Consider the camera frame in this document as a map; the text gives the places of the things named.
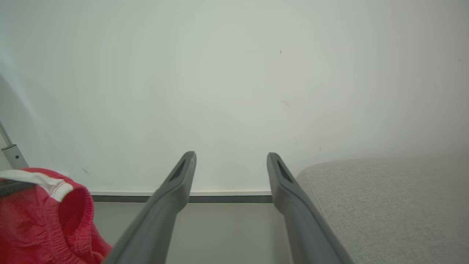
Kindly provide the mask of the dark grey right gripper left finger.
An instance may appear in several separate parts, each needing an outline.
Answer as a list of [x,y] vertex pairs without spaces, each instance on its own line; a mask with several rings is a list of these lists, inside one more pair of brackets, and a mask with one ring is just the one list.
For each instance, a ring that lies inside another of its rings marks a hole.
[[194,151],[184,153],[161,187],[124,231],[105,264],[164,264],[177,214],[189,202],[196,169]]

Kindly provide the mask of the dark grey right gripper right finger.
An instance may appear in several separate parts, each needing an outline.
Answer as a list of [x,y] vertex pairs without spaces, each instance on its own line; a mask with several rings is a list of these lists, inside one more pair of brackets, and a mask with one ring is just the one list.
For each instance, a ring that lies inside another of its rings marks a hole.
[[351,264],[353,261],[281,157],[267,156],[273,204],[283,215],[295,264]]

